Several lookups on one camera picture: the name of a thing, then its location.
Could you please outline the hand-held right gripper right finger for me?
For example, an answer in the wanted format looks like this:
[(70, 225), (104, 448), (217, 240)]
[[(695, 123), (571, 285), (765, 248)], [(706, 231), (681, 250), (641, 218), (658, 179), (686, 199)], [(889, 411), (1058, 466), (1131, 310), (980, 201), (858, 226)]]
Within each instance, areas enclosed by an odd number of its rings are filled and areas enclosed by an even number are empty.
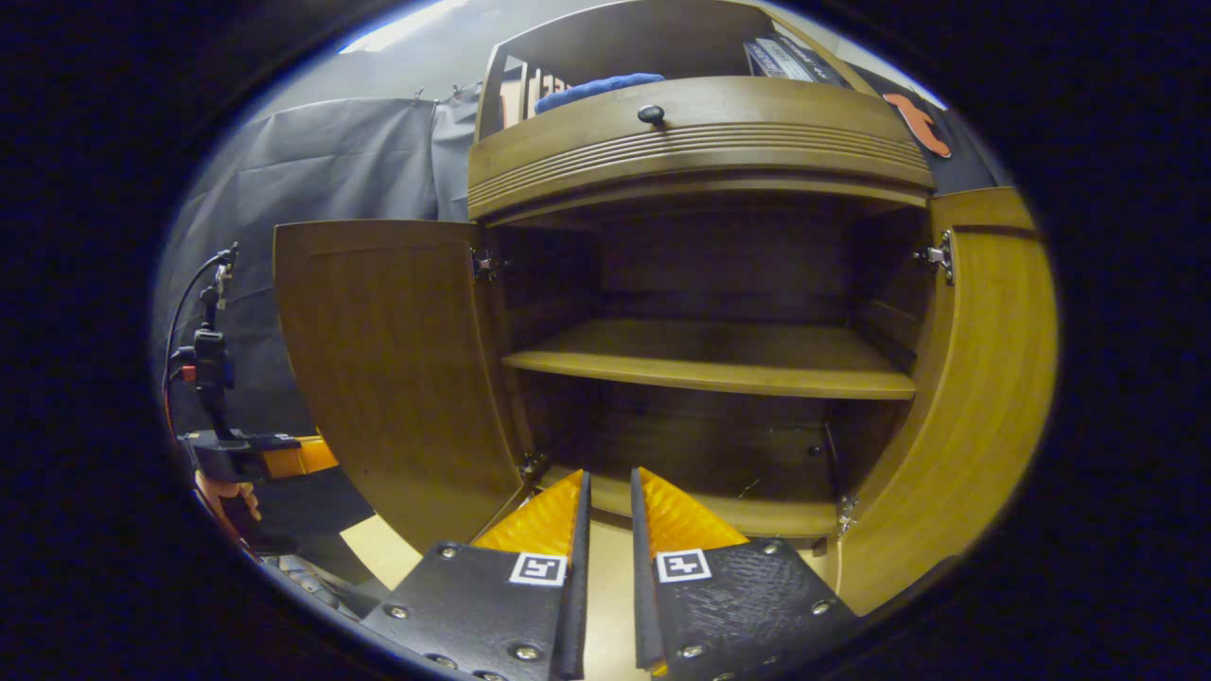
[(788, 679), (859, 630), (786, 540), (748, 539), (645, 468), (631, 503), (637, 664), (653, 679)]

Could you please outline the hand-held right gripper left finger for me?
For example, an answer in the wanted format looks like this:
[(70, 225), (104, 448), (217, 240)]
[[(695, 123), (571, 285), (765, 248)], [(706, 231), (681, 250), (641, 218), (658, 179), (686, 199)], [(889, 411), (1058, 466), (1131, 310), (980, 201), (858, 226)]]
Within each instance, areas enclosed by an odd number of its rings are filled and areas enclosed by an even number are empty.
[(572, 471), (480, 539), (432, 546), (360, 623), (467, 680), (580, 680), (589, 510)]

